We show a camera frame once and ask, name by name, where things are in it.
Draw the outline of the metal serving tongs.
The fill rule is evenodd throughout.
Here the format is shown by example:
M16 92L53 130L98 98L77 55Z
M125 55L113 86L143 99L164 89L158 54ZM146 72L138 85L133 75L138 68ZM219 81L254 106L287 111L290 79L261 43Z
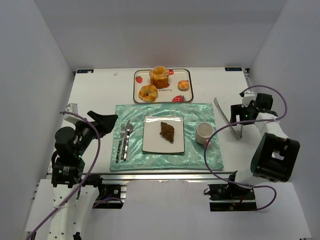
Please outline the metal serving tongs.
M222 119L224 120L224 122L229 125L230 121L228 120L227 116L225 115L225 113L223 112L222 108L219 105L218 99L215 97L213 99L213 104L215 105L215 107L217 108L220 116L222 117ZM243 126L240 127L240 131L236 132L236 130L234 129L233 126L229 126L228 127L230 129L230 131L232 132L233 136L239 141L242 138L242 133L243 133Z

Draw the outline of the brown chocolate croissant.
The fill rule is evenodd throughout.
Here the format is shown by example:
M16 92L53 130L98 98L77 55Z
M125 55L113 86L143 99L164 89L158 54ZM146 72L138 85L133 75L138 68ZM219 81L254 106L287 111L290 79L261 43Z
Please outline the brown chocolate croissant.
M173 144L174 143L174 135L175 135L175 129L172 125L166 123L166 122L161 122L160 123L160 135L169 143Z

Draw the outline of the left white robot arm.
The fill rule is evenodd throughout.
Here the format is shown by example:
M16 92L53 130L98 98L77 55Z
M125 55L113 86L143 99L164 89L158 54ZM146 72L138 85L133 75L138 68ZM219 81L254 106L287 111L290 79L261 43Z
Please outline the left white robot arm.
M92 142L109 134L118 115L89 111L88 121L72 113L75 127L65 126L55 133L52 155L52 192L55 213L50 217L49 240L83 240L94 202L100 194L100 176L83 175L83 154Z

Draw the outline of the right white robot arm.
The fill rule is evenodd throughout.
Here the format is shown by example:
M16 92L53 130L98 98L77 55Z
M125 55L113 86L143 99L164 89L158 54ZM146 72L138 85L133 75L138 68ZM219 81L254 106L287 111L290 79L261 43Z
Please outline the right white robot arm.
M241 93L242 103L230 107L230 122L237 119L245 125L254 124L261 140L250 166L234 173L234 182L250 188L263 182L287 182L292 175L300 143L290 139L272 110L273 97L266 93Z

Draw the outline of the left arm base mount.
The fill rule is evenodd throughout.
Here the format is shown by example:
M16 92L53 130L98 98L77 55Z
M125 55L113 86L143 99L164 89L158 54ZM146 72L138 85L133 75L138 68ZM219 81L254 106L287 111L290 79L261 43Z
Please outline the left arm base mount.
M82 184L81 193L88 194L89 188L97 189L98 195L93 202L93 209L121 209L125 202L127 186L104 180L101 175L89 175Z

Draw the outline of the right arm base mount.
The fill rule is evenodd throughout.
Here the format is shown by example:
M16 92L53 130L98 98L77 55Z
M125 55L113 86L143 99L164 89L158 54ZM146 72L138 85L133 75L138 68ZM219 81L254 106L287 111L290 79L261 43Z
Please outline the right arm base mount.
M253 189L235 184L209 184L203 191L209 197L211 212L253 212L257 211Z

